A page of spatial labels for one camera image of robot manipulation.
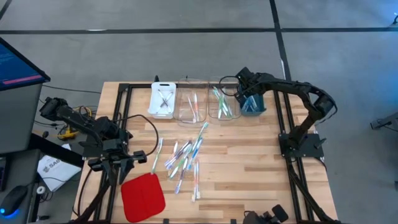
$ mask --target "transparent bin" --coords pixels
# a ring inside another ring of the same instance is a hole
[[[239,118],[241,116],[241,108],[239,102],[235,99],[234,95],[237,92],[237,87],[239,85],[237,78],[224,78],[220,84],[220,80],[222,77],[211,77],[209,82],[209,91],[208,91],[208,113],[209,116],[213,119],[217,119],[219,121],[229,121],[232,119]],[[221,105],[218,100],[219,97],[224,98],[224,103]]]
[[[184,124],[201,125],[207,116],[208,88],[208,81],[193,78],[181,79],[177,84],[174,118]]]

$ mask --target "gray floor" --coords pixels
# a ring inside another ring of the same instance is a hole
[[[386,27],[393,0],[276,0],[283,28]],[[273,27],[261,0],[13,0],[0,30]],[[243,66],[283,77],[274,33],[2,35],[51,77],[50,85],[100,91],[105,81],[175,81],[234,75]],[[340,220],[398,220],[397,133],[369,122],[398,110],[398,32],[284,33],[294,80],[325,89],[339,112],[319,125]],[[44,88],[73,106],[99,96]],[[70,218],[77,183],[59,189],[40,214]]]

